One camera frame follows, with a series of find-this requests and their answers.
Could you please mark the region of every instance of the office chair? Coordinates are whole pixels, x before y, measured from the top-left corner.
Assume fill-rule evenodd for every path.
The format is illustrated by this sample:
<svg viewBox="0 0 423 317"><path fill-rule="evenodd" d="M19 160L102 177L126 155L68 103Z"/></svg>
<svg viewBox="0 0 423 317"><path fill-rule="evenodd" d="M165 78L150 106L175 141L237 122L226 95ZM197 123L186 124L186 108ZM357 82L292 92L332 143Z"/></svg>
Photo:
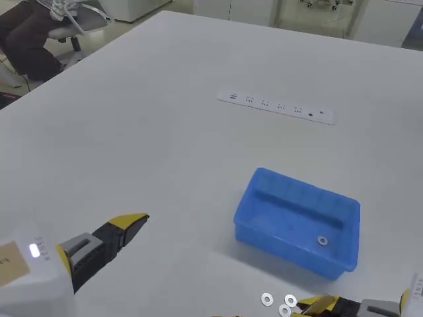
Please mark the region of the office chair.
<svg viewBox="0 0 423 317"><path fill-rule="evenodd" d="M65 69L85 57L77 35L87 35L89 32L100 30L114 22L113 16L102 0L82 0L81 2L76 18L65 8L66 16L72 22L70 25L61 26L48 34L49 38L58 40L60 43L66 43L67 39L71 40L73 51L56 56L65 64Z"/></svg>

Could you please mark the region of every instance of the plastic bin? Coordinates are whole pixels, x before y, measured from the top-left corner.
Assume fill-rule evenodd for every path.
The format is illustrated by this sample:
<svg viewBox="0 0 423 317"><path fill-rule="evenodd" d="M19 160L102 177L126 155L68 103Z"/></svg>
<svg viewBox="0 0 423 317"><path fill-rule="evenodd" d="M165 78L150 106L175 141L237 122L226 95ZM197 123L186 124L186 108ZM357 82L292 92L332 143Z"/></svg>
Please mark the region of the plastic bin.
<svg viewBox="0 0 423 317"><path fill-rule="evenodd" d="M235 236L328 279L357 266L360 204L258 168L238 206Z"/></svg>

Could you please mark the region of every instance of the table surface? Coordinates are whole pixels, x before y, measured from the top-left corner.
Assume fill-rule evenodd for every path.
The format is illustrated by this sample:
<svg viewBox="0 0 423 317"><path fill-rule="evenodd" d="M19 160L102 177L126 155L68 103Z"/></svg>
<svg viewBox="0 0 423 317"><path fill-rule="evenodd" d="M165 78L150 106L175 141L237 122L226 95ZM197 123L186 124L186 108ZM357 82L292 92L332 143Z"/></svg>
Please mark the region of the table surface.
<svg viewBox="0 0 423 317"><path fill-rule="evenodd" d="M63 242L151 215L77 294L80 316L278 316L286 294L399 300L423 268L422 56L160 13L0 112L0 231L37 220ZM332 109L337 123L219 102L228 87ZM361 203L353 273L330 282L235 241L258 166Z"/></svg>

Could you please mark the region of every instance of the cable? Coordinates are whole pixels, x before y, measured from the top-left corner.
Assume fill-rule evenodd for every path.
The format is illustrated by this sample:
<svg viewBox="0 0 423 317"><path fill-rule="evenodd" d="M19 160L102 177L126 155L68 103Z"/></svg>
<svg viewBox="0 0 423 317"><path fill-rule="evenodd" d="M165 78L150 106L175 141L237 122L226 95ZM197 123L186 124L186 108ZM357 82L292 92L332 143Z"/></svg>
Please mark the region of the cable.
<svg viewBox="0 0 423 317"><path fill-rule="evenodd" d="M31 88L29 87L28 80L25 78L25 76L22 76L22 75L21 75L21 77L24 79L24 81L25 81L25 83L26 83L26 87L27 87L27 89L28 89L28 92L31 92Z"/></svg>
<svg viewBox="0 0 423 317"><path fill-rule="evenodd" d="M3 58L3 59L0 59L0 63L2 63L2 64L3 64L3 66L4 66L4 67L6 67L6 69L7 69L9 72L11 72L12 74L16 74L16 71L12 71L10 68L8 68L8 67L7 67L7 65L6 65L5 61L7 61L7 57L5 57L5 58Z"/></svg>
<svg viewBox="0 0 423 317"><path fill-rule="evenodd" d="M6 65L6 63L5 63L5 61L7 60L7 57L5 57L5 58L3 58L3 59L0 59L0 63L2 63L3 64L3 66L10 72L10 73L12 73L12 74L17 74L17 72L16 72L16 70L15 71L12 71L10 68L8 68L7 67L7 65ZM27 89L28 89L28 92L30 92L31 91L31 88L29 87L29 82L28 82L28 80L25 78L25 76L22 76L21 75L21 77L24 79L24 81L25 81L25 83L26 83L26 87L27 87Z"/></svg>

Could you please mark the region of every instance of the power strip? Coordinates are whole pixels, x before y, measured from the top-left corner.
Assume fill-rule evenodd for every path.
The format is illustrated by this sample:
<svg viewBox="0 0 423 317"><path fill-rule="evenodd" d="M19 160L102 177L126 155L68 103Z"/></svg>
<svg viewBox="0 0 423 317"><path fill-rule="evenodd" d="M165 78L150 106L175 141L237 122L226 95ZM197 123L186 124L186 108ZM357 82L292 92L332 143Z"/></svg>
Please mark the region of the power strip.
<svg viewBox="0 0 423 317"><path fill-rule="evenodd" d="M283 114L309 121L325 124L335 124L335 113L332 110L311 110L302 106L287 104L282 101L269 100L267 98L255 96L253 94L239 92L237 90L224 90L219 93L218 100L239 104L241 106L256 108Z"/></svg>

